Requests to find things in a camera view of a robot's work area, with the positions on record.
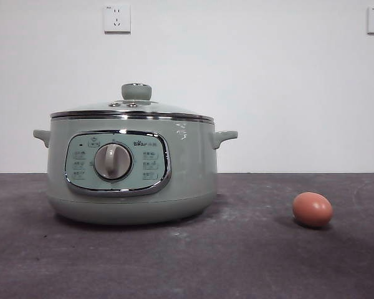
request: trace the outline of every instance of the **brown egg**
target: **brown egg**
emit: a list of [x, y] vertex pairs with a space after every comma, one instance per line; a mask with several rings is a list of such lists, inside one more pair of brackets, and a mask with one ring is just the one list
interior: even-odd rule
[[314, 192], [304, 192], [295, 197], [292, 211], [299, 222], [312, 227], [322, 227], [332, 218], [331, 203]]

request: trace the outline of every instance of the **cooker base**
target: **cooker base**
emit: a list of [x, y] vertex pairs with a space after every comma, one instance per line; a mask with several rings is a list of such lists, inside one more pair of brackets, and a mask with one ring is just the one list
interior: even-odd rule
[[51, 206], [60, 215], [93, 224], [136, 225], [172, 221], [202, 212], [216, 193], [174, 201], [97, 204], [74, 202], [49, 196]]

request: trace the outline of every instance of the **pot handle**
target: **pot handle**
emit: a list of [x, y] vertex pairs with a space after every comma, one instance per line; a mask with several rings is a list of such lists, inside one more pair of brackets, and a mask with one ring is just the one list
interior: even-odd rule
[[223, 141], [228, 139], [235, 139], [238, 137], [237, 131], [220, 131], [213, 134], [213, 149], [216, 150], [220, 147]]
[[50, 135], [51, 131], [33, 130], [33, 137], [42, 140], [46, 148], [49, 148]]

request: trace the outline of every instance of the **control panel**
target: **control panel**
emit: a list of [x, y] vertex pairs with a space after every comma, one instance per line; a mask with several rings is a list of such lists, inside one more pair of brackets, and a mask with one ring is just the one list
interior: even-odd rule
[[141, 131], [90, 131], [68, 145], [65, 178], [83, 193], [110, 196], [144, 195], [159, 191], [170, 178], [166, 141]]

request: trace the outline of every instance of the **lid knob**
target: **lid knob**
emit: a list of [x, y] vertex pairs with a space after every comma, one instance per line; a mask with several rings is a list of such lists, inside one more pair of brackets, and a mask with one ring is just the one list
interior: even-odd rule
[[152, 88], [142, 83], [129, 83], [122, 85], [122, 97], [125, 100], [147, 100], [151, 98]]

